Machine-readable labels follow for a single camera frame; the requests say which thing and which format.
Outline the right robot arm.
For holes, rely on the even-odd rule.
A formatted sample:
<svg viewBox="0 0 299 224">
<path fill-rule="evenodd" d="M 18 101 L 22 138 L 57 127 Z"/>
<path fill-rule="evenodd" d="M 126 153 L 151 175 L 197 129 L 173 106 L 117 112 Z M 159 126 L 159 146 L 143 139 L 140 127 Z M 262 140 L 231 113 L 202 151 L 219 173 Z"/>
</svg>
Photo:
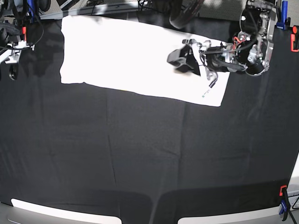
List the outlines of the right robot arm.
<svg viewBox="0 0 299 224">
<path fill-rule="evenodd" d="M 22 1 L 19 11 L 13 0 L 0 2 L 0 15 L 11 10 L 12 22 L 0 18 L 0 62 L 9 65 L 8 75 L 12 80 L 18 78 L 19 60 L 25 50 L 34 50 L 35 44 L 27 40 L 27 27 L 33 22 L 35 3 L 32 0 Z"/>
</svg>

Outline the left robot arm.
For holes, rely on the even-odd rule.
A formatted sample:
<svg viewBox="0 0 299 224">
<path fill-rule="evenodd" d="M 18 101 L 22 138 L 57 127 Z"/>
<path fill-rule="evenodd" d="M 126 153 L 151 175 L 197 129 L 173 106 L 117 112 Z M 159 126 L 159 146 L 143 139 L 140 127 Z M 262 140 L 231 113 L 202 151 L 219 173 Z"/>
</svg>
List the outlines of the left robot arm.
<svg viewBox="0 0 299 224">
<path fill-rule="evenodd" d="M 240 31 L 231 43 L 213 46 L 211 40 L 184 39 L 183 47 L 171 52 L 167 63 L 201 76 L 209 88 L 216 84 L 220 72 L 257 77 L 270 67 L 277 12 L 279 7 L 273 0 L 248 0 L 240 15 Z"/>
</svg>

